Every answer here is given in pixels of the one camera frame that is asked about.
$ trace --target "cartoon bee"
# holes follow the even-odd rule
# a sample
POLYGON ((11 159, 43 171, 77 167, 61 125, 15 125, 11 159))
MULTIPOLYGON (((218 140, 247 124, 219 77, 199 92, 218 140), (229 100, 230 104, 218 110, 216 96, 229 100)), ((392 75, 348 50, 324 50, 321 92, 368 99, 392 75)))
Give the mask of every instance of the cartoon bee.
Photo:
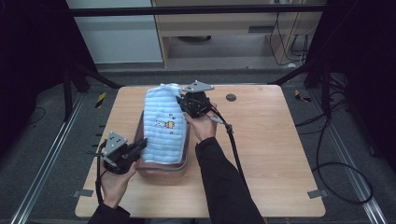
POLYGON ((164 122, 164 121, 156 120, 156 125, 168 129, 173 129, 175 127, 175 123, 173 121, 164 122))

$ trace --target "light blue towel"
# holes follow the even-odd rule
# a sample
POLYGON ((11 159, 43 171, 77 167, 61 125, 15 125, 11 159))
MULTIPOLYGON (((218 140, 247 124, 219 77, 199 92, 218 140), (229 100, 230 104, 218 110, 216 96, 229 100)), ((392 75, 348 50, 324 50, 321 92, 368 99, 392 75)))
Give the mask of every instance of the light blue towel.
POLYGON ((143 162, 172 164, 181 161, 187 122, 176 99, 180 93, 177 84, 161 84, 147 91, 143 129, 148 145, 142 151, 143 162))

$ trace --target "person's left hand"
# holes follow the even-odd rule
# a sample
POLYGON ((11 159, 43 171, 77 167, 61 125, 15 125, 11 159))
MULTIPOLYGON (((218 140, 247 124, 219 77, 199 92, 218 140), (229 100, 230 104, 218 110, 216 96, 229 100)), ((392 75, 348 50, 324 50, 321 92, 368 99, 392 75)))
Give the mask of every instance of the person's left hand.
MULTIPOLYGON (((119 203, 128 187, 129 180, 136 173, 135 167, 136 162, 132 163, 131 168, 126 174, 116 175, 107 171, 102 175, 101 182, 105 196, 103 203, 105 205, 114 209, 119 206, 119 203)), ((100 174, 105 170, 104 161, 101 159, 100 174)))

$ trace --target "table top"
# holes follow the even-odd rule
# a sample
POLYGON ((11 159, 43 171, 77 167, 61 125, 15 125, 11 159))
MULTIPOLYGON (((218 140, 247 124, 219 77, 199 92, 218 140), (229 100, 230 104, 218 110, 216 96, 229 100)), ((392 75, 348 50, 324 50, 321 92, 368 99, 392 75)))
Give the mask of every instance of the table top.
MULTIPOLYGON (((132 143, 144 106, 146 90, 154 86, 123 87, 108 118, 101 143, 113 131, 132 143)), ((263 217, 322 217, 321 198, 282 90, 273 85, 218 85, 206 96, 233 125, 239 159, 253 198, 263 217), (227 94, 236 100, 229 102, 227 94)), ((228 160, 235 164, 230 139, 220 125, 217 138, 228 160)), ((191 131, 187 172, 180 178, 142 177, 136 173, 120 203, 132 217, 209 217, 200 168, 198 142, 191 131)), ((96 160, 84 189, 95 190, 96 160)), ((97 207, 95 193, 80 197, 79 217, 90 217, 97 207)))

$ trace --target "black long-sleeved shirt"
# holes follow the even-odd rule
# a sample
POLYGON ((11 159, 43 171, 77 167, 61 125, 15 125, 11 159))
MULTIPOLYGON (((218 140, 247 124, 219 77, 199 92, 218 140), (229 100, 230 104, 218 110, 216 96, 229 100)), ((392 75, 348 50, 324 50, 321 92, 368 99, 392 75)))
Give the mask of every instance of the black long-sleeved shirt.
MULTIPOLYGON (((224 156, 215 137, 195 148, 201 167, 207 207, 213 224, 264 223, 236 168, 224 156)), ((121 207, 100 204, 89 224, 127 223, 129 213, 121 207)))

